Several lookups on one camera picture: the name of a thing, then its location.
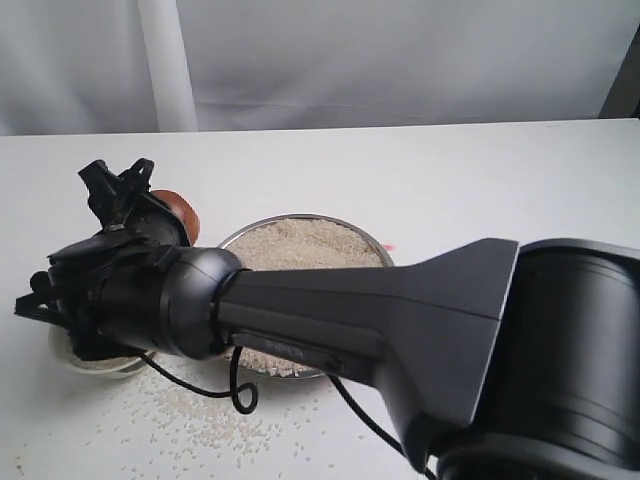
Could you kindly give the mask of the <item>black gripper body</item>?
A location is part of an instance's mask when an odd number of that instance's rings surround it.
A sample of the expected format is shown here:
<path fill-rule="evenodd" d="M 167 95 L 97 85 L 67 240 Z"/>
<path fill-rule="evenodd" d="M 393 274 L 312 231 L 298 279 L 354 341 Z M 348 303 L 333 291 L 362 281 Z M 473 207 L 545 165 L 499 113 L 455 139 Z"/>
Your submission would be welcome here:
<path fill-rule="evenodd" d="M 101 229 L 49 257 L 15 302 L 17 316 L 64 329 L 82 360 L 165 348 L 157 326 L 163 274 L 184 246 L 158 245 L 144 221 L 152 199 L 88 202 Z"/>

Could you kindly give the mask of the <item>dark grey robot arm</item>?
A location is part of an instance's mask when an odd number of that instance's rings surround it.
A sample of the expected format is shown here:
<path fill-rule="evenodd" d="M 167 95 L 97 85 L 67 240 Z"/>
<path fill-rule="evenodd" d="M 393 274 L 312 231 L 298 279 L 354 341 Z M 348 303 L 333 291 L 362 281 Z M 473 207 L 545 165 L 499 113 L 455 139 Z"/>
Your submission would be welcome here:
<path fill-rule="evenodd" d="M 128 354 L 260 350 L 375 388 L 418 472 L 639 475 L 639 254 L 482 239 L 408 266 L 252 271 L 112 227 L 49 258 L 17 315 Z"/>

